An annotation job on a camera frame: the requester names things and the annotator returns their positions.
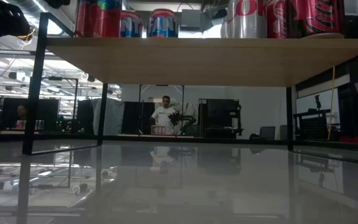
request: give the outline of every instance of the red can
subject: red can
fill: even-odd
[[[96,24],[97,0],[80,0],[78,3],[75,34],[77,37],[93,37]]]
[[[287,4],[291,37],[344,34],[344,0],[290,0]]]
[[[119,37],[121,9],[121,0],[98,0],[96,37]]]
[[[286,0],[270,0],[266,4],[267,38],[287,38]]]

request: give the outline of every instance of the white t-shirt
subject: white t-shirt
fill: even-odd
[[[171,119],[168,117],[169,115],[173,114],[175,112],[175,109],[173,108],[164,108],[160,106],[157,108],[152,118],[155,119],[155,124],[159,126],[165,126],[165,134],[174,134],[175,129],[173,128]]]

